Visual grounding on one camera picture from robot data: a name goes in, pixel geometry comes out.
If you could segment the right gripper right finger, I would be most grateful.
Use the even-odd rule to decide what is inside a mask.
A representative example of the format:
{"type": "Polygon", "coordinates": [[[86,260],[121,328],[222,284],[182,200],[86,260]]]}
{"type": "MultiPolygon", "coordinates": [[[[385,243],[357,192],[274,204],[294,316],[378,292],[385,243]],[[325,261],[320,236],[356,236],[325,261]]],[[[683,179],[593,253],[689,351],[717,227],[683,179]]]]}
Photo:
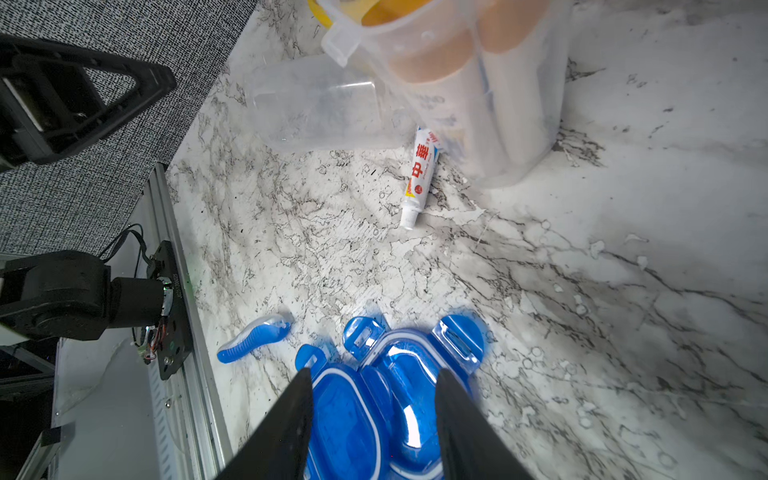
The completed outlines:
{"type": "Polygon", "coordinates": [[[437,377],[435,411],[446,479],[533,478],[448,369],[442,369],[437,377]]]}

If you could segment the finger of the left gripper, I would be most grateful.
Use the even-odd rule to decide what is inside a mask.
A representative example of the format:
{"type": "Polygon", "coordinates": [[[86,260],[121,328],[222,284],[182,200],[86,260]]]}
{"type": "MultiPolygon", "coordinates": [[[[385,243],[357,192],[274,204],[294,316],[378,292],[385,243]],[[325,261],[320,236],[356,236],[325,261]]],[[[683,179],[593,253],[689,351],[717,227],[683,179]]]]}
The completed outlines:
{"type": "Polygon", "coordinates": [[[107,52],[1,36],[1,166],[46,165],[110,136],[177,86],[170,68],[107,52]],[[133,82],[107,102],[89,70],[133,82]]]}

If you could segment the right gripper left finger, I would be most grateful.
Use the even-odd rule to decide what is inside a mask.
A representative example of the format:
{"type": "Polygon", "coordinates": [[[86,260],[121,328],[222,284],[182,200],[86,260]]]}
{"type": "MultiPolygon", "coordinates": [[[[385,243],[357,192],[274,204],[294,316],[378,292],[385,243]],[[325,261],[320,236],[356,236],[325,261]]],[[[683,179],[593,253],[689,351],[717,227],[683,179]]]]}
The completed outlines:
{"type": "Polygon", "coordinates": [[[220,479],[302,479],[313,420],[312,377],[301,369],[220,479]]]}

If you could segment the toothpaste tube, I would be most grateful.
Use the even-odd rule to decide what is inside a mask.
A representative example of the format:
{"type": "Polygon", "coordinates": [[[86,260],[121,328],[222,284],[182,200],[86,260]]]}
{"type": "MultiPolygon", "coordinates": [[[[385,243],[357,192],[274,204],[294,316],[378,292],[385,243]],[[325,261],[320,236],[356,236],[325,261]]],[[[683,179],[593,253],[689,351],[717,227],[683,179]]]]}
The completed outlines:
{"type": "Polygon", "coordinates": [[[428,128],[418,128],[415,134],[413,162],[402,202],[400,227],[411,230],[427,203],[431,182],[440,155],[441,143],[428,128]]]}

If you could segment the clear container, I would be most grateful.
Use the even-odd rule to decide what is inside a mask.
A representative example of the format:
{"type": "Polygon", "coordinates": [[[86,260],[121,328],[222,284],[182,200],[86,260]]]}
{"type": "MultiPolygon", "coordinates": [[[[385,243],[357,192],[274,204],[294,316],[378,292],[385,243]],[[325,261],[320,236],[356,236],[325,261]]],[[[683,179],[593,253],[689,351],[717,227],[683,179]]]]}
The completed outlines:
{"type": "Polygon", "coordinates": [[[533,162],[509,157],[493,108],[477,28],[492,1],[378,1],[362,23],[333,1],[322,3],[333,20],[324,51],[345,65],[360,54],[418,114],[443,150],[471,181],[490,188],[522,180],[555,143],[568,63],[569,1],[548,1],[546,58],[538,69],[545,115],[544,148],[533,162]]]}
{"type": "Polygon", "coordinates": [[[262,142],[279,153],[393,149],[416,130],[411,112],[372,70],[326,54],[253,70],[246,98],[262,142]]]}

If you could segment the orange cap bottle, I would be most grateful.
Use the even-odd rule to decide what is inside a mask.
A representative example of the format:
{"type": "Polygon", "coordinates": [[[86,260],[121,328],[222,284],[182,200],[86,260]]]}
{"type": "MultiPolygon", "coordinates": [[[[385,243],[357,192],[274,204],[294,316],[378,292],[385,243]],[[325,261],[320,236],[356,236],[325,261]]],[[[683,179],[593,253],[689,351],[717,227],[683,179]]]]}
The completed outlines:
{"type": "Polygon", "coordinates": [[[538,69],[546,58],[548,1],[492,1],[477,22],[499,133],[517,165],[533,162],[546,129],[538,69]]]}

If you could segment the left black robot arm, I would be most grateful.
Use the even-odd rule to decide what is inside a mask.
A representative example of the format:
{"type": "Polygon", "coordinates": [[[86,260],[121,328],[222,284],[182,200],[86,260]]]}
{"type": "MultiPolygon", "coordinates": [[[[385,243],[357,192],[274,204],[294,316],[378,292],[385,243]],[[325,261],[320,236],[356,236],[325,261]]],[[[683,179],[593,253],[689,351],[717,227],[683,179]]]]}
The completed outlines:
{"type": "MultiPolygon", "coordinates": [[[[176,87],[163,65],[48,40],[1,37],[1,168],[48,165],[110,136],[176,87]]],[[[75,250],[1,270],[1,323],[30,339],[97,340],[159,325],[178,288],[170,273],[114,278],[109,257],[75,250]]]]}

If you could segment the blue lid lower centre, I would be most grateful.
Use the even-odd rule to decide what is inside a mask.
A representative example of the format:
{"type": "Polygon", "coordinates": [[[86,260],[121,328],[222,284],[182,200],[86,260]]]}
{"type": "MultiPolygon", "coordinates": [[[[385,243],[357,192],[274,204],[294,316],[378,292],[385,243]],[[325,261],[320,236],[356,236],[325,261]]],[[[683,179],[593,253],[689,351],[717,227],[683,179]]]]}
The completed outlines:
{"type": "Polygon", "coordinates": [[[311,374],[313,415],[306,479],[379,479],[385,473],[383,420],[351,367],[331,362],[325,351],[305,344],[297,369],[311,374]]]}

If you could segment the blue lid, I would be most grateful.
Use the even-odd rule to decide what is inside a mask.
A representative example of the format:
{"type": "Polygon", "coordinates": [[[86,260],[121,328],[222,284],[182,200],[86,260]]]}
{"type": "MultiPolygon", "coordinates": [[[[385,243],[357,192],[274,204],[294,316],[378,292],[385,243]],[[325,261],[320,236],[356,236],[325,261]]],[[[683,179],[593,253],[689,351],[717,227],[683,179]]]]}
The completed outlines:
{"type": "Polygon", "coordinates": [[[379,479],[385,473],[383,420],[351,367],[331,362],[325,351],[305,344],[297,369],[311,374],[313,415],[306,479],[379,479]]]}
{"type": "Polygon", "coordinates": [[[439,373],[453,373],[466,391],[485,354],[483,331],[465,315],[447,315],[431,331],[392,329],[379,317],[358,316],[343,344],[383,420],[385,472],[401,479],[444,476],[435,395],[439,373]]]}

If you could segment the blue lid upper centre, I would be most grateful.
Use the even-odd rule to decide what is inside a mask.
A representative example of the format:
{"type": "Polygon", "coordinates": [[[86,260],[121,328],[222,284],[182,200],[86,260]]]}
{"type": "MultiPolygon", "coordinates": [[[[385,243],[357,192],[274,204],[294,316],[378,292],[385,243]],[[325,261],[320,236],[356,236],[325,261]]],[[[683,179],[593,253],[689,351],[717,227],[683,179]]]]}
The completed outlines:
{"type": "Polygon", "coordinates": [[[392,329],[379,317],[358,316],[343,344],[383,420],[385,472],[401,479],[444,476],[435,395],[439,373],[453,373],[466,391],[485,354],[483,331],[465,315],[447,315],[431,331],[392,329]]]}

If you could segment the blue toothbrush left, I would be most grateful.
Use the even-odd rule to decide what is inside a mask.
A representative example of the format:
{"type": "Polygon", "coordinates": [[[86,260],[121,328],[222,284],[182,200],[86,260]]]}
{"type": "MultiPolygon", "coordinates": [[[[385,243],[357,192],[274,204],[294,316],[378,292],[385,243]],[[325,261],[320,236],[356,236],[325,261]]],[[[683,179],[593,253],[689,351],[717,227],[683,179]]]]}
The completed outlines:
{"type": "Polygon", "coordinates": [[[262,346],[282,341],[290,333],[291,326],[292,323],[281,314],[260,317],[224,343],[216,358],[222,364],[238,361],[262,346]]]}

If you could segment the clear container front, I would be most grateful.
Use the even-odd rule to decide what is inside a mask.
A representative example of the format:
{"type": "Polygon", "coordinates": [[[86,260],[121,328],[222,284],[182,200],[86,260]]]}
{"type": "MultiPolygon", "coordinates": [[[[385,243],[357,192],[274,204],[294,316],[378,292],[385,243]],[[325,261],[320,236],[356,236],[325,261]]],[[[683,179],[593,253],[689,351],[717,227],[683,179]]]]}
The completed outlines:
{"type": "Polygon", "coordinates": [[[262,142],[279,153],[393,149],[416,130],[411,112],[372,70],[326,54],[253,70],[246,98],[262,142]]]}

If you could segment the yellow bamboo steamer basket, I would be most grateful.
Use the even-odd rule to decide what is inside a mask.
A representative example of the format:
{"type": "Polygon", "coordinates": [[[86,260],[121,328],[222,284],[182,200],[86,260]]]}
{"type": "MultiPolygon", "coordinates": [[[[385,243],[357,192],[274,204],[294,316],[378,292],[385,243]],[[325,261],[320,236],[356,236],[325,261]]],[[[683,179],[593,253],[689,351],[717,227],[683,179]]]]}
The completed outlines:
{"type": "MultiPolygon", "coordinates": [[[[326,29],[330,29],[333,20],[328,16],[327,12],[323,9],[323,6],[317,0],[307,1],[309,9],[314,18],[326,29]]],[[[362,23],[363,17],[368,11],[370,11],[378,0],[350,0],[350,1],[333,1],[333,4],[351,20],[362,23]]]]}

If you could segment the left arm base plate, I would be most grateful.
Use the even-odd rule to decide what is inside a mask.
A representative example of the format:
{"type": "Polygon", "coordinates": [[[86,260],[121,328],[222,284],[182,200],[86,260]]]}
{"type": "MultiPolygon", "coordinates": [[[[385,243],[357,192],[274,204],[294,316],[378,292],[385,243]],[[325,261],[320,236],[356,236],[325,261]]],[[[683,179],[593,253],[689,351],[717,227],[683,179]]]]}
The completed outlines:
{"type": "Polygon", "coordinates": [[[163,285],[163,304],[154,342],[160,378],[168,380],[193,351],[193,336],[183,278],[170,240],[162,240],[147,268],[148,277],[163,285]]]}

